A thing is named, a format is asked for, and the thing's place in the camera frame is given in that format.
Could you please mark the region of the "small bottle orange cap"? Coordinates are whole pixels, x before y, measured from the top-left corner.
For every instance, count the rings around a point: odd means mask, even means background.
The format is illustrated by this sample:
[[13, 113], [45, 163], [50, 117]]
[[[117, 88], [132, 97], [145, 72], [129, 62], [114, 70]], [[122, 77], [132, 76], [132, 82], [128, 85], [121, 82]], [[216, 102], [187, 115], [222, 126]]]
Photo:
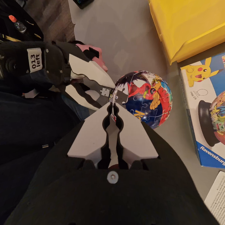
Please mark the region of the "small bottle orange cap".
[[24, 34], [27, 31], [27, 27], [22, 22], [17, 20], [13, 15], [9, 15], [8, 17], [20, 33]]

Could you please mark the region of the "printed instruction leaflet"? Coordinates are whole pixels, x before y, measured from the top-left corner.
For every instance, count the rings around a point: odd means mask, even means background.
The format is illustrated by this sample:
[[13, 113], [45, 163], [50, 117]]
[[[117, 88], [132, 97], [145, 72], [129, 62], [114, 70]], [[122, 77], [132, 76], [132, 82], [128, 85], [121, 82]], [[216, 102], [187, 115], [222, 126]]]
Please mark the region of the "printed instruction leaflet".
[[225, 172], [219, 171], [207, 197], [205, 205], [220, 225], [225, 224]]

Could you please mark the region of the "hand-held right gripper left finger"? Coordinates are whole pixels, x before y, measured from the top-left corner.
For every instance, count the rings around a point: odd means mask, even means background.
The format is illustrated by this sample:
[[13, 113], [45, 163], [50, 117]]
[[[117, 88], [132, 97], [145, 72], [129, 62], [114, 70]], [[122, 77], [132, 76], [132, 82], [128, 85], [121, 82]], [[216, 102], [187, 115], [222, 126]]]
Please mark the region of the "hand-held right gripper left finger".
[[67, 155], [91, 160], [98, 169], [108, 169], [111, 151], [106, 129], [111, 113], [112, 103], [109, 102], [86, 118]]

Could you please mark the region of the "black bag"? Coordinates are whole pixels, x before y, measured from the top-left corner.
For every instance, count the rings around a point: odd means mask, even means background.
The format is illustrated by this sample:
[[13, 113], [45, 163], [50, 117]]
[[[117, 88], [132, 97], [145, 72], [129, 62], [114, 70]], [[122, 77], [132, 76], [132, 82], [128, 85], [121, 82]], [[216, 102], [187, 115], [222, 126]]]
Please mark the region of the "black bag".
[[[0, 42], [7, 41], [44, 41], [44, 35], [35, 20], [24, 10], [26, 0], [22, 0], [23, 6], [18, 0], [1, 0], [0, 1]], [[20, 33], [13, 22], [9, 19], [13, 15], [17, 20], [22, 22], [27, 31]]]

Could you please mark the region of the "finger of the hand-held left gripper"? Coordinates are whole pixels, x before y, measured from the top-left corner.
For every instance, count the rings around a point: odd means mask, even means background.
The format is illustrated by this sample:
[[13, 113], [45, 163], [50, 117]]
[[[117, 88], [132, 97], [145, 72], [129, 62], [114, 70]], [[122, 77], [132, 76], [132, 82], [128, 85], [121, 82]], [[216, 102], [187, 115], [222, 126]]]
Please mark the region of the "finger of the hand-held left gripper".
[[99, 110], [102, 105], [97, 102], [97, 99], [100, 97], [100, 94], [94, 90], [84, 91], [83, 88], [79, 84], [68, 85], [65, 88], [66, 94], [68, 94], [73, 101], [77, 102], [79, 105], [83, 107]]
[[100, 86], [115, 88], [111, 77], [96, 62], [89, 60], [85, 55], [83, 58], [79, 58], [69, 54], [69, 65], [71, 67], [71, 79], [80, 79], [81, 76], [84, 76]]

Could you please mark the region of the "black electronic device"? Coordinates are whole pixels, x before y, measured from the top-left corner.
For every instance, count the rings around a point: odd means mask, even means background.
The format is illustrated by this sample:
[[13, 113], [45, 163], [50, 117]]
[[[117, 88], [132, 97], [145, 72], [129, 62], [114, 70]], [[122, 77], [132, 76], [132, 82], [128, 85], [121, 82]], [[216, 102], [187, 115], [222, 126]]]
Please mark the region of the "black electronic device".
[[73, 2], [80, 8], [84, 9], [90, 5], [94, 0], [73, 0]]

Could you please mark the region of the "blue puzzle box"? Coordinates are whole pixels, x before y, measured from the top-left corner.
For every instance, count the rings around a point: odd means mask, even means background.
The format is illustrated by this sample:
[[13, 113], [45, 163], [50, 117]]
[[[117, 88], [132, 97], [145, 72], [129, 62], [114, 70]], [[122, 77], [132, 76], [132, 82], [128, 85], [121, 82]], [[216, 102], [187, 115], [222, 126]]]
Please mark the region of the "blue puzzle box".
[[180, 68], [180, 81], [201, 166], [225, 168], [225, 53]]

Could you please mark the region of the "person's dark jacket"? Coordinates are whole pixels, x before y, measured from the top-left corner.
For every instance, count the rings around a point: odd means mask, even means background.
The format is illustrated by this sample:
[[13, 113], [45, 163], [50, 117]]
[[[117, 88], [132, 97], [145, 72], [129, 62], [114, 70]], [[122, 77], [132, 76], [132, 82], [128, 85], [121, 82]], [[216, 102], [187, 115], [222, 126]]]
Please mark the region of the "person's dark jacket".
[[0, 92], [0, 224], [26, 192], [52, 147], [81, 121], [61, 93], [25, 98]]

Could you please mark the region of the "person's blue jeans leg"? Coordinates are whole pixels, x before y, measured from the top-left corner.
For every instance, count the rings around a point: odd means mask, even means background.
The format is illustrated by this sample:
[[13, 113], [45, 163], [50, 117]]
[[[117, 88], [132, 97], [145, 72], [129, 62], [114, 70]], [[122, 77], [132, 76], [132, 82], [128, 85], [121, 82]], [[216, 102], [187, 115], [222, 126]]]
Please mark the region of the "person's blue jeans leg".
[[88, 108], [70, 100], [63, 94], [61, 94], [61, 98], [64, 101], [64, 103], [76, 114], [76, 116], [80, 121], [83, 121], [90, 116]]

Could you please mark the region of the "yellow plastic bin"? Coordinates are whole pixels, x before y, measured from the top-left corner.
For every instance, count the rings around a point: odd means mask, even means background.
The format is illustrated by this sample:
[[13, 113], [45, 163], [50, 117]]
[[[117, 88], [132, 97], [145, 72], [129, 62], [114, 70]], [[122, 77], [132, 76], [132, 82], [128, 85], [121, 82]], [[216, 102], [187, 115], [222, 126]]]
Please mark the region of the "yellow plastic bin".
[[169, 64], [225, 41], [224, 0], [149, 0]]

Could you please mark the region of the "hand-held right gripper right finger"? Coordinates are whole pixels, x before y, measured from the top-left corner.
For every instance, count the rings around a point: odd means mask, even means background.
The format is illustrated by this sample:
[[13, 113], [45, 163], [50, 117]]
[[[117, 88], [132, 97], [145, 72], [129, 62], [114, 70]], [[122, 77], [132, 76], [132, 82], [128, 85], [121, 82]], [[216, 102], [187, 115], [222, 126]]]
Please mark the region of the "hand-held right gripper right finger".
[[117, 135], [116, 152], [120, 169], [129, 169], [134, 161], [158, 158], [143, 124], [118, 103], [114, 103]]

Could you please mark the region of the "curved puzzle piece red print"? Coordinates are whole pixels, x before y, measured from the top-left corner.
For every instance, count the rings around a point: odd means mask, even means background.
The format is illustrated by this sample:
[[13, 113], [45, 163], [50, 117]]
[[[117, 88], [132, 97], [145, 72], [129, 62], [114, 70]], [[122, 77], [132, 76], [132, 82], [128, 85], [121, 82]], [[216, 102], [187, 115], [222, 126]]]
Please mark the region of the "curved puzzle piece red print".
[[114, 103], [115, 103], [115, 100], [118, 99], [118, 96], [117, 96], [117, 92], [118, 90], [115, 89], [113, 91], [112, 94], [110, 94], [110, 98], [109, 98], [109, 102], [112, 103], [112, 113], [111, 113], [111, 118], [114, 122], [116, 122], [116, 116], [114, 115]]

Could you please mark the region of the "person's left hand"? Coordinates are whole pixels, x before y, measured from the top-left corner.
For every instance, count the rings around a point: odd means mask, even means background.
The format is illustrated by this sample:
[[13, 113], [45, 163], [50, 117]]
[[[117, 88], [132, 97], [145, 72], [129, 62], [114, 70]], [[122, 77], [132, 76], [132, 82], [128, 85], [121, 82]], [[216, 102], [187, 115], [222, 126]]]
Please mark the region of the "person's left hand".
[[105, 72], [108, 71], [108, 68], [106, 67], [105, 62], [102, 58], [101, 48], [80, 43], [77, 43], [76, 46], [78, 46], [82, 50], [82, 52], [89, 60], [96, 62]]

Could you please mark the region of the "colourful cartoon puzzle ball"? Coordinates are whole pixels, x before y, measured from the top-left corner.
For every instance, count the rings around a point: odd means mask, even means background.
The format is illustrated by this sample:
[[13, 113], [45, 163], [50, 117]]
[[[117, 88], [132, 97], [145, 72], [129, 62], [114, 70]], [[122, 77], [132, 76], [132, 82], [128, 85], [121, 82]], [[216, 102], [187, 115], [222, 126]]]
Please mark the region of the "colourful cartoon puzzle ball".
[[148, 71], [134, 71], [120, 77], [115, 88], [120, 104], [152, 129], [161, 126], [172, 109], [172, 93], [165, 80]]

